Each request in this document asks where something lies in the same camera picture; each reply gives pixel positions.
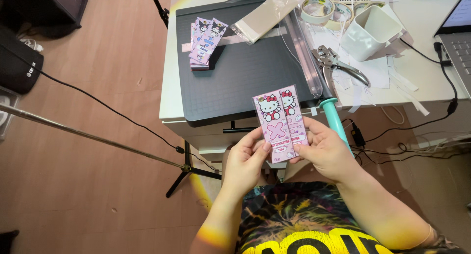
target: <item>hand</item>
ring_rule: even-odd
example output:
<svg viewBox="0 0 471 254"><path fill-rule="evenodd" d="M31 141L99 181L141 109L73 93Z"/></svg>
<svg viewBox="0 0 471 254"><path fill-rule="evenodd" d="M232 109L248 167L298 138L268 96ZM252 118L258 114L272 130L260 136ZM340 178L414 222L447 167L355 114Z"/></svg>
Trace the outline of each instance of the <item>hand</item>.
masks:
<svg viewBox="0 0 471 254"><path fill-rule="evenodd" d="M256 141L260 136L262 136L261 127L249 132L232 147L227 158L221 190L228 191L237 200L255 187L263 161L270 153L270 143L265 140Z"/></svg>
<svg viewBox="0 0 471 254"><path fill-rule="evenodd" d="M309 128L306 136L310 146L294 145L301 158L292 158L290 163L305 158L319 173L334 182L345 183L363 171L335 131L311 118L303 117L303 122Z"/></svg>

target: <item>laptop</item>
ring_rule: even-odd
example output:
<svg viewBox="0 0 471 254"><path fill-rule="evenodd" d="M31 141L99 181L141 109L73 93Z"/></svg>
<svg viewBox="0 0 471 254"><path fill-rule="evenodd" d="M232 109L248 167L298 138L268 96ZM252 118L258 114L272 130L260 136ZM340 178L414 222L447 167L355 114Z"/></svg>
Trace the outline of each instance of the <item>laptop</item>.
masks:
<svg viewBox="0 0 471 254"><path fill-rule="evenodd" d="M436 35L440 37L469 97L471 92L471 0L458 0L434 36Z"/></svg>

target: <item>fingernail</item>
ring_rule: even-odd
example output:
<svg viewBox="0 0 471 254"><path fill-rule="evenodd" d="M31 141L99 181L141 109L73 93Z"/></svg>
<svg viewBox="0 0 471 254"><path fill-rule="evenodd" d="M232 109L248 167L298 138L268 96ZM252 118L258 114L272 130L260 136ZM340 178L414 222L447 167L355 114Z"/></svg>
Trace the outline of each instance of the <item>fingernail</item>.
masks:
<svg viewBox="0 0 471 254"><path fill-rule="evenodd" d="M264 143L262 148L263 150L265 150L265 152L268 152L271 148L271 143L269 142Z"/></svg>

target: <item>person's left hand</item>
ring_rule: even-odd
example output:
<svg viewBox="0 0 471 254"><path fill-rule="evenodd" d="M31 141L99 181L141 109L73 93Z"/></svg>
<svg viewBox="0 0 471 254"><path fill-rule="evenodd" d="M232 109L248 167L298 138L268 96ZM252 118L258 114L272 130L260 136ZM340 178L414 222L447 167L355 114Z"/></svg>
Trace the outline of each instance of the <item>person's left hand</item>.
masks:
<svg viewBox="0 0 471 254"><path fill-rule="evenodd" d="M271 150L271 143L256 141L262 136L258 127L232 147L227 158L226 172L221 190L241 199L257 184L263 161Z"/></svg>

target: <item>white plastic cup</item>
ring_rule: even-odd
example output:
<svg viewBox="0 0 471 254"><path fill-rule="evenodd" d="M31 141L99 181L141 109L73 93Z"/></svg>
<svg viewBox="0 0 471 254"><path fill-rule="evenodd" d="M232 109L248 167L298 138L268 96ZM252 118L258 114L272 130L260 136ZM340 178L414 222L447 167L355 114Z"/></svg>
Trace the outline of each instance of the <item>white plastic cup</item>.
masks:
<svg viewBox="0 0 471 254"><path fill-rule="evenodd" d="M353 19L340 45L357 61L362 62L398 38L402 26L373 5Z"/></svg>

